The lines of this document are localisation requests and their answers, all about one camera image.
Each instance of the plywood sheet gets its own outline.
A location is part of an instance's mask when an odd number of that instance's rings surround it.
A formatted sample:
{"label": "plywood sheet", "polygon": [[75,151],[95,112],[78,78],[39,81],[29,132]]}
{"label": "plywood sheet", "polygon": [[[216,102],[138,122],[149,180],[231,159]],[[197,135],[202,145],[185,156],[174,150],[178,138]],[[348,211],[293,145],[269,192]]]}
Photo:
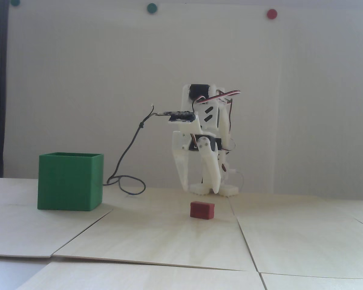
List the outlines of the plywood sheet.
{"label": "plywood sheet", "polygon": [[363,279],[262,274],[266,290],[363,290]]}
{"label": "plywood sheet", "polygon": [[0,203],[36,205],[38,203],[38,180],[0,178]]}
{"label": "plywood sheet", "polygon": [[235,216],[221,213],[115,208],[55,255],[255,271]]}
{"label": "plywood sheet", "polygon": [[238,221],[259,272],[363,278],[363,224]]}
{"label": "plywood sheet", "polygon": [[246,218],[251,224],[303,221],[358,223],[349,214],[316,196],[241,194],[229,199],[235,215]]}
{"label": "plywood sheet", "polygon": [[363,200],[326,199],[325,201],[363,223]]}
{"label": "plywood sheet", "polygon": [[52,262],[18,290],[264,290],[257,272],[117,263]]}
{"label": "plywood sheet", "polygon": [[[142,188],[127,188],[131,192],[140,192]],[[153,210],[170,213],[189,213],[192,201],[215,204],[216,213],[232,214],[229,200],[220,195],[205,196],[184,192],[182,189],[147,188],[140,195],[128,195],[118,185],[104,186],[103,202],[116,207],[131,210]]]}
{"label": "plywood sheet", "polygon": [[50,257],[112,210],[38,210],[33,205],[0,204],[0,256]]}

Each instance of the red magnet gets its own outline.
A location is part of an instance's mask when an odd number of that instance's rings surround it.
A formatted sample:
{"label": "red magnet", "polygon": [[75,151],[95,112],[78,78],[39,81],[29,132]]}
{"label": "red magnet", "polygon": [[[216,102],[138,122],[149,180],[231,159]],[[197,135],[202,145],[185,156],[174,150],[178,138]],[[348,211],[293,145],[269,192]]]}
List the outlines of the red magnet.
{"label": "red magnet", "polygon": [[276,17],[277,17],[277,10],[269,9],[269,11],[267,12],[267,18],[276,19]]}

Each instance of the black cable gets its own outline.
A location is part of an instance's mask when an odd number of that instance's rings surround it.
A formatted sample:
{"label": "black cable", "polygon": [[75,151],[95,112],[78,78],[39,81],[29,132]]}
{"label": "black cable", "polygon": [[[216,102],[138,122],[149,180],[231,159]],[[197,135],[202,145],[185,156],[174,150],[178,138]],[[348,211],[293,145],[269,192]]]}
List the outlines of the black cable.
{"label": "black cable", "polygon": [[193,100],[192,101],[192,112],[195,114],[195,110],[194,110],[194,102],[196,101],[196,99],[195,100]]}
{"label": "black cable", "polygon": [[[122,153],[121,157],[119,158],[118,163],[117,163],[117,167],[116,167],[116,169],[114,170],[114,173],[113,173],[113,174],[112,174],[112,175],[108,178],[108,180],[107,180],[106,184],[104,184],[104,185],[114,185],[114,184],[118,183],[119,188],[120,188],[123,192],[125,192],[125,193],[127,193],[127,194],[129,194],[129,195],[139,195],[139,194],[143,193],[143,192],[145,191],[145,189],[147,188],[147,186],[146,186],[145,182],[144,182],[143,180],[141,180],[140,178],[137,178],[137,177],[134,177],[134,176],[131,176],[131,175],[116,175],[116,174],[117,174],[117,171],[118,171],[118,168],[119,168],[119,165],[120,165],[120,163],[121,163],[122,159],[124,158],[125,154],[128,152],[128,150],[129,150],[129,149],[131,148],[131,146],[133,145],[133,142],[135,141],[135,139],[136,139],[136,137],[137,137],[137,134],[139,133],[140,129],[144,128],[144,122],[145,122],[146,120],[148,120],[150,117],[152,117],[153,115],[155,115],[155,113],[153,113],[153,110],[154,110],[154,109],[155,109],[155,107],[152,105],[152,111],[151,111],[151,112],[148,114],[148,116],[146,116],[146,117],[145,117],[145,118],[141,121],[141,123],[139,124],[139,127],[137,128],[137,131],[136,131],[136,133],[134,134],[132,141],[130,142],[129,146],[125,149],[124,153]],[[125,189],[123,189],[123,188],[121,187],[121,182],[120,182],[120,181],[121,181],[121,178],[122,178],[122,177],[127,177],[127,178],[131,178],[131,179],[134,179],[134,180],[140,181],[140,182],[143,184],[144,189],[143,189],[141,192],[139,192],[139,193],[133,193],[133,192],[128,192],[128,191],[126,191]]]}
{"label": "black cable", "polygon": [[230,123],[230,127],[229,127],[229,131],[231,131],[231,109],[233,108],[233,99],[230,100],[230,110],[229,110],[229,123]]}

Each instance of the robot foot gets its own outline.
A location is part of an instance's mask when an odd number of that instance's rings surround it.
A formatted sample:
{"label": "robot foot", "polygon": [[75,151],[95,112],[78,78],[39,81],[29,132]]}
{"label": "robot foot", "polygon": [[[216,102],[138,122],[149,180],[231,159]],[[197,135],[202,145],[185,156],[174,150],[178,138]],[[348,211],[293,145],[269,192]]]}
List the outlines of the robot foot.
{"label": "robot foot", "polygon": [[238,188],[233,185],[221,185],[218,192],[218,194],[222,196],[233,196],[237,195],[238,193]]}
{"label": "robot foot", "polygon": [[207,188],[202,183],[198,183],[190,186],[190,192],[195,193],[196,195],[207,195],[212,191],[212,189]]}

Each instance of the white wall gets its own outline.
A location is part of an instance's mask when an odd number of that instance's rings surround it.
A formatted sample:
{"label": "white wall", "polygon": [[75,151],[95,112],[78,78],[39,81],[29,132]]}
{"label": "white wall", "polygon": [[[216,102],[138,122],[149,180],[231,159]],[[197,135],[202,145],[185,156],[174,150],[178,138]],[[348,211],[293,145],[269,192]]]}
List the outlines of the white wall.
{"label": "white wall", "polygon": [[[151,103],[179,110],[184,84],[215,83],[243,92],[234,99],[231,165],[244,172],[245,190],[271,190],[281,30],[265,14],[161,4],[148,15],[145,5],[106,0],[22,0],[10,10],[5,176],[36,178],[39,154],[74,151],[104,153],[106,178]],[[121,174],[180,187],[167,120],[146,123]]]}
{"label": "white wall", "polygon": [[[6,177],[75,151],[104,153],[106,178],[151,103],[178,110],[184,84],[213,82],[242,91],[229,160],[244,191],[363,199],[363,11],[113,2],[11,7]],[[150,119],[120,173],[180,187],[174,129]]]}
{"label": "white wall", "polygon": [[274,192],[363,199],[363,11],[281,13]]}

